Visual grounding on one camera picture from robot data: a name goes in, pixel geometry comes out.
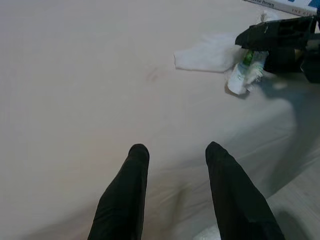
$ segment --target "white bed sheet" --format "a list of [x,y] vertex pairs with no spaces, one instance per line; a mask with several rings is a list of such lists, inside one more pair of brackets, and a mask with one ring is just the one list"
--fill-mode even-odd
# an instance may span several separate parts
[[284,89],[277,78],[238,98],[222,74],[174,69],[174,51],[203,34],[241,32],[260,9],[241,0],[2,1],[0,238],[86,239],[134,143],[151,154],[148,240],[191,239],[215,223],[211,141],[266,197],[316,161],[318,87],[289,75]]

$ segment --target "book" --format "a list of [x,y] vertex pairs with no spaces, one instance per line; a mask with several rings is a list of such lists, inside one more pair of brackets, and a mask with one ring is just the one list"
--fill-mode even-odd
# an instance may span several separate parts
[[271,9],[306,17],[317,15],[320,0],[245,0]]

